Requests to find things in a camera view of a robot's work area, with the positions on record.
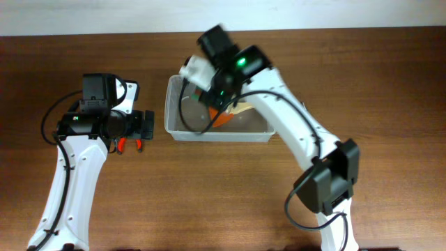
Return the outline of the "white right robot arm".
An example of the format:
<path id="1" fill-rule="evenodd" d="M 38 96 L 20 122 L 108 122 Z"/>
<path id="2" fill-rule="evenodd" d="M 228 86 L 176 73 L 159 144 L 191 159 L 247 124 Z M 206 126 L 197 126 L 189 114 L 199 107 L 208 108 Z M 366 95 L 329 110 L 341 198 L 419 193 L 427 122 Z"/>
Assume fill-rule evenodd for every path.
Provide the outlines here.
<path id="1" fill-rule="evenodd" d="M 217 110 L 216 121 L 228 108 L 246 100 L 277 131 L 303 174 L 284 202 L 290 223 L 307 230 L 290 214 L 293 197 L 315 213 L 322 250 L 358 250 L 353 235 L 351 204 L 359 173 L 360 150 L 348 139 L 326 130 L 291 93 L 279 70 L 256 45 L 240 49 L 220 26 L 197 40 L 206 55 L 200 71 L 205 79 L 200 101 Z"/>

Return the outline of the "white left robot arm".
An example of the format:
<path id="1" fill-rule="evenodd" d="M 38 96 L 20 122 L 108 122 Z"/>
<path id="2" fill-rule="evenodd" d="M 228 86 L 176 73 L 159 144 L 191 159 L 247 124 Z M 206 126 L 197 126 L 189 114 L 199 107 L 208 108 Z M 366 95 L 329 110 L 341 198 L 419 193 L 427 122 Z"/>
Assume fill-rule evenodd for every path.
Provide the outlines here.
<path id="1" fill-rule="evenodd" d="M 81 98 L 58 121 L 52 186 L 28 250 L 88 250 L 95 187 L 107 156 L 122 154 L 133 140 L 137 151 L 153 138 L 154 113 L 135 110 L 139 84 L 111 73 L 82 77 Z"/>

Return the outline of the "screwdriver set clear case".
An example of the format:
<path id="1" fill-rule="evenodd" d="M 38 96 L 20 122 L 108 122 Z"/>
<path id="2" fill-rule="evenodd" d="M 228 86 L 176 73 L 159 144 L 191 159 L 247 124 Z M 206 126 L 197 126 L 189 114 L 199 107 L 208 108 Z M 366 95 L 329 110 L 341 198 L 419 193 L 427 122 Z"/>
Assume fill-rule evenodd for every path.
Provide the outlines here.
<path id="1" fill-rule="evenodd" d="M 195 89 L 190 98 L 199 101 L 202 93 L 203 91 L 201 89 Z"/>

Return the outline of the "orange scraper wooden handle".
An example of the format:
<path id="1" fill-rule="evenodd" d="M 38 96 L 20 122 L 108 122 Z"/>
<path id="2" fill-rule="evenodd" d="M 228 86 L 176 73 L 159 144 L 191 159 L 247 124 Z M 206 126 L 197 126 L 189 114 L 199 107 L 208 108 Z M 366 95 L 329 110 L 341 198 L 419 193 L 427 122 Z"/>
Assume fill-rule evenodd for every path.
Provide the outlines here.
<path id="1" fill-rule="evenodd" d="M 212 127 L 220 127 L 225 123 L 228 123 L 235 115 L 253 108 L 254 106 L 248 102 L 240 102 L 235 107 L 230 105 L 228 109 L 218 116 L 217 120 L 212 124 Z"/>

